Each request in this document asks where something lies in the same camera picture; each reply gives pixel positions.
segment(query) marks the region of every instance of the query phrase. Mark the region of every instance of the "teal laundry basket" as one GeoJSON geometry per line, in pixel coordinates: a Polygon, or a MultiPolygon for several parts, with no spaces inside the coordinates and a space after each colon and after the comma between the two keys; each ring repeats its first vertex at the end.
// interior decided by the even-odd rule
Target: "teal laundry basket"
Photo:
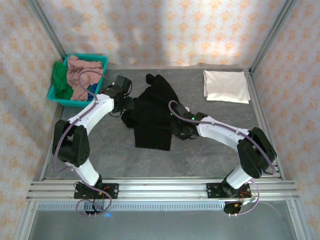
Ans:
{"type": "MultiPolygon", "coordinates": [[[[100,56],[100,55],[90,55],[90,54],[70,54],[68,56],[66,56],[63,65],[68,66],[68,58],[71,56],[77,56],[80,60],[84,60],[84,61],[88,61],[88,62],[101,62],[102,66],[103,66],[103,74],[105,75],[107,72],[107,65],[108,65],[108,58],[106,56],[100,56]]],[[[104,78],[101,77],[98,85],[96,86],[96,90],[95,90],[95,94],[98,94],[100,88],[102,87],[102,83],[104,81],[104,78]]],[[[48,93],[48,99],[50,101],[54,101],[57,102],[63,106],[67,106],[67,107],[78,107],[78,108],[85,108],[86,106],[89,105],[89,103],[91,101],[93,101],[94,99],[92,99],[91,101],[77,101],[77,100],[65,100],[65,99],[57,99],[55,98],[55,87],[52,85],[52,87],[49,90],[48,93]]]]}

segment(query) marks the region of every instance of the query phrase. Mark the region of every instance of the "white towel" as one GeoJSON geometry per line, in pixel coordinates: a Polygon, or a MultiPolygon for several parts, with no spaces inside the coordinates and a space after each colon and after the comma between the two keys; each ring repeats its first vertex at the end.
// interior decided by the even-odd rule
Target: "white towel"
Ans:
{"type": "Polygon", "coordinates": [[[208,101],[248,104],[250,95],[244,72],[203,71],[204,96],[208,101]]]}

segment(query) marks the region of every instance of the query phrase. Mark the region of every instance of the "purple cable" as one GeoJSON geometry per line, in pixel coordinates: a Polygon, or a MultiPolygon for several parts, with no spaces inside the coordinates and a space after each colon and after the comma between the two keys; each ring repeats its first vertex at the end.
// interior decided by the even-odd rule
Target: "purple cable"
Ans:
{"type": "Polygon", "coordinates": [[[238,216],[238,215],[244,215],[244,214],[250,213],[250,212],[251,212],[253,209],[255,209],[256,206],[258,205],[259,200],[260,200],[260,190],[259,190],[258,184],[256,184],[256,182],[253,181],[253,180],[248,181],[248,183],[251,183],[251,184],[255,185],[256,190],[257,190],[257,192],[258,192],[258,196],[257,196],[257,199],[256,199],[256,202],[255,202],[254,206],[253,206],[250,210],[248,210],[248,211],[241,212],[241,213],[235,213],[235,214],[229,214],[229,216],[234,216],[234,217],[236,217],[236,216],[238,216]]]}
{"type": "Polygon", "coordinates": [[[172,109],[171,104],[175,103],[175,104],[179,104],[177,101],[175,100],[171,100],[168,104],[168,107],[170,109],[170,112],[176,116],[178,119],[181,119],[185,122],[189,122],[189,123],[194,123],[194,124],[210,124],[210,125],[216,125],[219,127],[222,127],[224,129],[228,129],[229,131],[236,133],[237,135],[241,135],[243,137],[245,137],[247,140],[249,140],[258,150],[259,152],[263,155],[263,157],[265,158],[265,160],[267,161],[267,163],[269,164],[270,168],[272,169],[272,173],[268,173],[266,172],[266,174],[271,174],[274,175],[276,173],[276,169],[274,167],[274,165],[272,164],[272,162],[270,161],[269,157],[267,156],[267,154],[262,150],[262,148],[256,143],[256,141],[254,141],[251,137],[249,137],[248,135],[245,135],[244,133],[237,131],[235,129],[233,129],[232,127],[229,127],[227,125],[221,124],[221,123],[216,123],[216,122],[211,122],[211,121],[198,121],[198,120],[191,120],[191,119],[187,119],[184,118],[182,116],[179,116],[177,113],[175,113],[175,111],[172,109]]]}
{"type": "MultiPolygon", "coordinates": [[[[96,73],[96,74],[99,74],[100,76],[104,77],[105,79],[108,79],[108,77],[105,76],[104,74],[101,74],[100,72],[94,71],[94,70],[85,70],[85,71],[82,71],[82,72],[79,74],[78,81],[79,81],[80,87],[81,87],[84,91],[86,91],[88,94],[90,94],[90,95],[92,95],[92,96],[94,97],[94,103],[93,103],[93,105],[92,105],[87,111],[85,111],[81,116],[79,116],[79,118],[77,118],[77,119],[74,120],[72,123],[70,123],[70,125],[68,126],[68,128],[63,132],[61,138],[59,139],[59,142],[58,142],[58,144],[57,144],[57,146],[56,146],[56,149],[55,149],[55,152],[54,152],[54,159],[53,159],[53,170],[54,170],[56,173],[64,173],[66,170],[72,169],[71,166],[67,166],[67,167],[65,167],[65,168],[63,168],[63,169],[61,169],[61,170],[57,170],[58,153],[59,153],[61,144],[62,144],[63,140],[65,139],[65,137],[67,136],[67,134],[68,134],[68,132],[70,131],[70,129],[71,129],[77,122],[81,121],[81,119],[82,119],[83,117],[85,117],[88,113],[90,113],[90,112],[96,107],[96,105],[98,104],[98,97],[97,97],[97,95],[95,95],[93,92],[91,92],[91,91],[89,91],[88,89],[86,89],[86,88],[81,84],[81,76],[82,76],[82,74],[85,74],[85,73],[96,73]]],[[[95,188],[94,186],[91,186],[91,185],[87,184],[85,181],[83,181],[83,184],[85,184],[88,188],[90,188],[90,189],[92,189],[92,190],[95,190],[95,191],[97,191],[97,192],[100,192],[100,193],[102,193],[102,194],[105,194],[105,195],[110,199],[109,205],[108,205],[105,209],[103,209],[101,212],[99,212],[98,214],[95,213],[94,215],[97,216],[97,215],[103,214],[103,213],[111,206],[112,197],[111,197],[110,194],[108,194],[106,191],[103,191],[103,190],[101,190],[101,189],[95,188]]],[[[81,214],[81,215],[83,215],[83,216],[88,216],[88,215],[86,215],[86,214],[81,213],[81,212],[78,210],[79,204],[80,204],[81,202],[83,202],[83,201],[90,202],[90,203],[94,204],[96,207],[98,207],[98,208],[100,208],[100,209],[102,208],[101,206],[99,206],[99,205],[96,204],[95,202],[91,201],[90,199],[82,199],[82,200],[80,200],[80,201],[76,204],[75,210],[76,210],[79,214],[81,214]]]]}

